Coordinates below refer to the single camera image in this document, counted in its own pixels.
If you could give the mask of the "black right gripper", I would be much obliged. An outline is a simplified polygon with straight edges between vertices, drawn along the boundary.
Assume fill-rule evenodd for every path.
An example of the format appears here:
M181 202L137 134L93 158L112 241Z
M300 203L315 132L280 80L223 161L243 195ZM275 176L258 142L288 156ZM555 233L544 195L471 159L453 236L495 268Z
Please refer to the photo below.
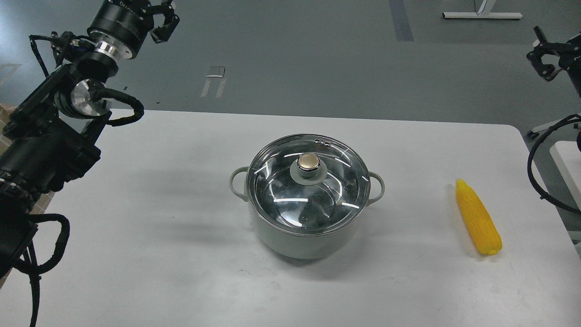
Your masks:
M556 69L554 64L544 64L543 56L561 56L561 68L566 71L577 95L581 97L581 39L570 39L566 45L572 46L572 50L564 52L565 44L546 43L547 38L538 25L533 27L533 31L536 36L533 45L536 46L526 55L529 64L542 79L550 82L561 69Z

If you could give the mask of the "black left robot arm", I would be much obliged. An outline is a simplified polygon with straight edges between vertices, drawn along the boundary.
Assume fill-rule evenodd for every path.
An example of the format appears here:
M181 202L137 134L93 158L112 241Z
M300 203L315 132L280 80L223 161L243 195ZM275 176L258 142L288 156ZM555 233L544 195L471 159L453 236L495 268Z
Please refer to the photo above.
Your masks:
M30 35L45 80L10 114L2 130L11 143L0 160L1 275L29 277L30 325L37 324L40 281L64 256L70 222L33 213L42 195L83 177L100 159L96 141L106 126L133 124L144 105L106 87L118 63L134 59L146 37L169 40L180 17L172 0L104 0L86 35Z

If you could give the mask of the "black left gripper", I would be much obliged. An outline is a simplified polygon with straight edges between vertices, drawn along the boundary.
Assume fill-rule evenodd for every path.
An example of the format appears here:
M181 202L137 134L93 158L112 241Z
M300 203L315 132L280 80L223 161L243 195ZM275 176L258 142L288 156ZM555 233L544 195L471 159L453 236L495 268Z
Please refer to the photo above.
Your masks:
M168 42L180 23L175 8L173 0L162 0L158 5L148 0L104 0L87 33L95 42L106 36L115 39L122 46L122 58L134 59L148 31L154 43ZM163 25L152 29L152 17L146 14L164 14Z

